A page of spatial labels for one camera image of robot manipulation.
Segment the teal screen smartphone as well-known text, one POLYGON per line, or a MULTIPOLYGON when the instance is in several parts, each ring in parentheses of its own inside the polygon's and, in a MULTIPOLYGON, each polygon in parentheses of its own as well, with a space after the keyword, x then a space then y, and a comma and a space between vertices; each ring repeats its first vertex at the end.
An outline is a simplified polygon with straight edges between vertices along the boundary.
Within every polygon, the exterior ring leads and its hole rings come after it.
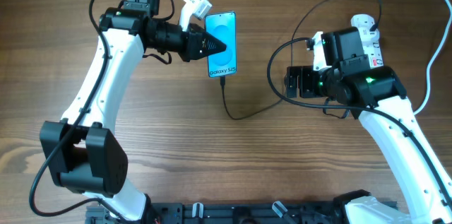
POLYGON ((208 75, 211 78, 229 76, 237 72, 236 13, 212 13, 205 18, 207 33, 215 38, 215 54, 208 56, 208 75))

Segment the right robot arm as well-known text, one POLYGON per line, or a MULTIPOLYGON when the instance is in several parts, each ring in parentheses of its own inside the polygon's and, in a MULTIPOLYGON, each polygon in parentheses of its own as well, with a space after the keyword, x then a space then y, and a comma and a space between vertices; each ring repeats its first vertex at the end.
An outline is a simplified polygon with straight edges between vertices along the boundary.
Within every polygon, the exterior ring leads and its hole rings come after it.
POLYGON ((359 120, 377 143, 408 205, 396 220, 451 222, 451 177, 417 122, 395 71, 367 54, 359 28, 318 32, 305 40, 310 66, 287 69, 285 100, 325 98, 359 120))

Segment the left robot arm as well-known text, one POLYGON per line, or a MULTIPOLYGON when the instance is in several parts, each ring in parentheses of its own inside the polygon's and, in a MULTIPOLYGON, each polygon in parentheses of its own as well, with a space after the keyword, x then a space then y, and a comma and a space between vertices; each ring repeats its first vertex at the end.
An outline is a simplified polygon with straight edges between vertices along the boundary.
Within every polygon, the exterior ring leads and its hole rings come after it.
POLYGON ((182 0, 179 22, 159 18, 160 0, 123 0, 93 23, 98 46, 87 76, 57 122, 45 122, 42 171, 86 202, 103 206, 116 223, 160 223, 150 197, 128 180, 128 158, 114 130, 130 77, 145 57, 177 53, 183 61, 225 51, 219 39, 190 19, 204 19, 209 0, 182 0))

